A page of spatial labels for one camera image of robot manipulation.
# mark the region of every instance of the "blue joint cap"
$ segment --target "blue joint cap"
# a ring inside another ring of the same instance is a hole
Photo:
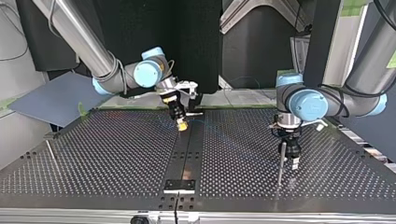
[[[329,103],[319,91],[297,91],[289,99],[290,112],[304,121],[322,119],[328,109]]]
[[[134,69],[134,81],[143,88],[155,86],[163,78],[163,70],[159,64],[151,60],[139,63]]]
[[[276,86],[286,86],[295,83],[303,83],[303,75],[298,73],[288,73],[276,78]]]
[[[112,92],[109,92],[109,91],[106,91],[105,89],[103,89],[103,87],[100,85],[98,80],[96,80],[95,78],[92,79],[92,85],[95,87],[96,92],[101,95],[113,95]]]
[[[374,110],[372,110],[370,113],[368,113],[366,115],[360,116],[360,118],[374,116],[374,115],[378,115],[378,114],[382,113],[382,111],[384,111],[385,108],[387,107],[387,101],[388,101],[388,96],[386,94],[382,94],[379,97],[378,104],[376,105]]]
[[[142,53],[142,59],[146,60],[147,58],[154,57],[154,56],[160,56],[160,55],[164,56],[165,54],[163,53],[163,49],[162,48],[157,47],[157,48],[149,49],[149,50],[143,52]]]

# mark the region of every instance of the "gray metal frame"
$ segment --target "gray metal frame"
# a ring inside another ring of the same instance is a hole
[[[67,209],[0,209],[0,223],[129,223],[133,216],[151,223],[175,223],[172,212]],[[179,223],[396,223],[396,216],[315,213],[178,212]]]
[[[220,18],[220,31],[225,35],[255,7],[273,7],[294,26],[299,3],[297,0],[233,0]],[[303,31],[311,20],[301,10],[297,30]]]

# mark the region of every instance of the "black perforated table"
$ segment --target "black perforated table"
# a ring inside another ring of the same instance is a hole
[[[277,187],[274,109],[205,110],[179,133],[166,111],[98,110],[0,172],[0,207],[396,215],[396,174],[330,125],[304,127]],[[164,194],[166,180],[195,193]]]

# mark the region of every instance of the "black panel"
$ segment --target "black panel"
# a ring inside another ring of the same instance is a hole
[[[273,88],[278,70],[293,67],[290,37],[295,29],[272,7],[250,11],[225,36],[223,77],[235,88]]]
[[[304,84],[308,87],[316,87],[323,81],[340,2],[317,1],[304,70]]]
[[[220,0],[102,0],[96,3],[106,45],[124,64],[160,46],[174,74],[199,91],[218,89]]]

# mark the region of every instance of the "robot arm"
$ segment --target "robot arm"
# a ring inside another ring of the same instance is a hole
[[[390,1],[387,14],[395,21],[396,1]],[[272,128],[281,138],[279,151],[282,151],[282,143],[286,143],[283,144],[285,156],[298,159],[301,148],[297,140],[301,127],[325,116],[366,117],[385,109],[386,92],[396,82],[396,69],[388,67],[396,50],[395,33],[385,20],[379,20],[342,88],[327,85],[309,88],[300,74],[277,78],[278,114]]]
[[[142,62],[124,67],[120,60],[105,48],[76,9],[73,1],[33,0],[33,2],[49,19],[49,24],[53,24],[62,38],[92,71],[92,84],[97,92],[116,94],[123,91],[126,93],[138,87],[155,86],[163,101],[169,105],[171,117],[177,121],[179,130],[187,129],[186,113],[180,102],[180,92],[178,92],[186,86],[177,85],[161,48],[143,52]],[[196,90],[196,83],[188,83]]]

